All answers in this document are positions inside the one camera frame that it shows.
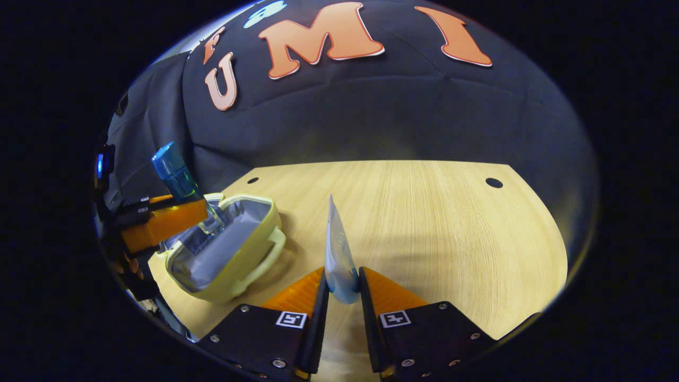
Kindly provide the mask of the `white and blue tube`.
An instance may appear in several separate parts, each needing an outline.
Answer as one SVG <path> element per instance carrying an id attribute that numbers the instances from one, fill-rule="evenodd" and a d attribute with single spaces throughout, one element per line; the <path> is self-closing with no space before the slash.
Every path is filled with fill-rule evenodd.
<path id="1" fill-rule="evenodd" d="M 359 297 L 359 276 L 340 214 L 329 195 L 326 226 L 325 278 L 337 302 L 352 305 Z"/>

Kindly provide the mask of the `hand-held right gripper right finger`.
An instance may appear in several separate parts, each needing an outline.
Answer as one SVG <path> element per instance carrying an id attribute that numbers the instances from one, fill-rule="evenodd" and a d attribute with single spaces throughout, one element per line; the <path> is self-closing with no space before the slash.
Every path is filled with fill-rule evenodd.
<path id="1" fill-rule="evenodd" d="M 497 344 L 449 301 L 428 303 L 369 267 L 359 269 L 364 328 L 381 381 L 458 381 Z"/>

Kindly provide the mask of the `blue capped clear bottle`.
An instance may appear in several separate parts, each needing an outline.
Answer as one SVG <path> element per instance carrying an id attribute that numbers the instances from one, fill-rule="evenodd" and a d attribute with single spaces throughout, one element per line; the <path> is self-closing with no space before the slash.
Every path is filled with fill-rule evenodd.
<path id="1" fill-rule="evenodd" d="M 197 224 L 203 232 L 203 237 L 196 241 L 185 241 L 184 245 L 192 254 L 197 255 L 225 230 L 225 223 L 216 213 L 213 205 L 208 202 L 199 190 L 197 183 L 185 164 L 184 156 L 175 141 L 162 146 L 153 157 L 153 167 L 160 180 L 165 184 L 177 203 L 202 202 L 203 210 L 207 213 L 206 220 Z"/>

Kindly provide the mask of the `cream yellow suitcase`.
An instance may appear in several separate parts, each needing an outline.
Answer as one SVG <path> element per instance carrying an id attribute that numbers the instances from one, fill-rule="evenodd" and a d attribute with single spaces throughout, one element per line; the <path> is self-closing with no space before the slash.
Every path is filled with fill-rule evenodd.
<path id="1" fill-rule="evenodd" d="M 226 303 L 267 273 L 282 253 L 286 236 L 271 198 L 209 194 L 224 228 L 215 236 L 199 227 L 170 238 L 155 252 L 165 273 L 191 297 Z"/>

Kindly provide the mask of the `black backdrop cloth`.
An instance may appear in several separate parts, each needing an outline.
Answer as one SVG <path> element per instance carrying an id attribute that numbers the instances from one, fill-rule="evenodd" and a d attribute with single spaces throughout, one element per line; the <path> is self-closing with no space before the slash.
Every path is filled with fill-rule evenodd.
<path id="1" fill-rule="evenodd" d="M 255 167 L 353 160 L 507 164 L 550 210 L 568 261 L 598 174 L 558 85 L 515 46 L 424 0 L 262 0 L 190 34 L 134 80 L 108 129 L 105 201 L 163 194 L 176 142 L 216 193 Z"/>

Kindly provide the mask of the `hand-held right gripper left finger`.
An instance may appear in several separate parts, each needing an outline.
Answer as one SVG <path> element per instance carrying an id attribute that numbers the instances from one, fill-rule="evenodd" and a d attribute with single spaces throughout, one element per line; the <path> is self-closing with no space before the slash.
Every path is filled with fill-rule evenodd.
<path id="1" fill-rule="evenodd" d="M 328 304 L 320 267 L 264 304 L 238 305 L 197 346 L 242 381 L 309 381 L 320 364 Z"/>

